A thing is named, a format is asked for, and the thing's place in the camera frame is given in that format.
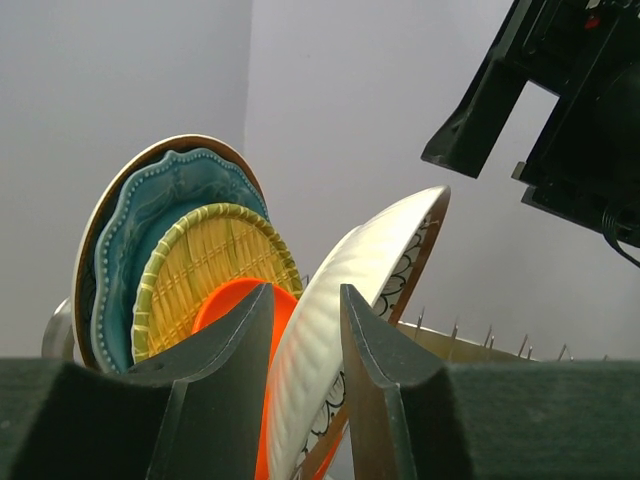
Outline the brown rim floral plate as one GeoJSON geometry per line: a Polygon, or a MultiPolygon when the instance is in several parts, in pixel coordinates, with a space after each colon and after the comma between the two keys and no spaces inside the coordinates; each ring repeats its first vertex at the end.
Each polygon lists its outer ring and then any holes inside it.
{"type": "Polygon", "coordinates": [[[354,227],[312,276],[269,373],[266,427],[271,479],[310,479],[330,458],[364,400],[357,368],[371,350],[363,327],[391,332],[433,250],[451,190],[405,197],[354,227]]]}

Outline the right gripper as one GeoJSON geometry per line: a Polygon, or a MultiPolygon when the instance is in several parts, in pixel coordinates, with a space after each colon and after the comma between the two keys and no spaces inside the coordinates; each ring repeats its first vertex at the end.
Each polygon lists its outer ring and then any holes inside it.
{"type": "Polygon", "coordinates": [[[523,202],[604,235],[639,232],[639,4],[541,1],[509,58],[530,6],[514,1],[453,113],[421,159],[480,175],[527,78],[557,97],[514,179],[523,202]]]}

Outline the woven bamboo plate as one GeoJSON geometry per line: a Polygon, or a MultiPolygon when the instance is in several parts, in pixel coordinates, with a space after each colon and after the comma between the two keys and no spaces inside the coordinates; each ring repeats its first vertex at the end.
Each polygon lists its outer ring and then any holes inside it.
{"type": "Polygon", "coordinates": [[[274,283],[295,298],[303,292],[286,243],[257,212],[215,203],[182,216],[158,241],[137,287],[133,361],[142,362],[190,336],[207,297],[242,277],[274,283]]]}

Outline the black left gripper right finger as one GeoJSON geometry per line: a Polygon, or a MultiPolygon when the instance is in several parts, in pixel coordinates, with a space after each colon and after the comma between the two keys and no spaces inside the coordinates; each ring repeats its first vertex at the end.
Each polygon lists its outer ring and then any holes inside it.
{"type": "Polygon", "coordinates": [[[636,362],[450,364],[396,328],[362,331],[357,478],[638,477],[636,362]]]}

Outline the teal scalloped plate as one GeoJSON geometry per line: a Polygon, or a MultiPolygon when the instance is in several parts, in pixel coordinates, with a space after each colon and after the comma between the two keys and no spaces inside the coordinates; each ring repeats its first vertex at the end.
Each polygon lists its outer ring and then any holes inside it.
{"type": "Polygon", "coordinates": [[[170,150],[124,183],[94,252],[91,347],[99,367],[122,367],[131,352],[133,305],[144,267],[165,232],[207,204],[234,203],[263,217],[266,203],[248,175],[207,148],[170,150]]]}

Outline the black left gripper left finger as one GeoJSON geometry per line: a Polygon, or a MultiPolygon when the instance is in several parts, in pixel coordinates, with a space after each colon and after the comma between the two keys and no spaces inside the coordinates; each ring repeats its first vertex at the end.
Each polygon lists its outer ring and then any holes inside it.
{"type": "Polygon", "coordinates": [[[250,479],[270,349],[261,284],[227,316],[125,374],[1,363],[5,479],[250,479]]]}

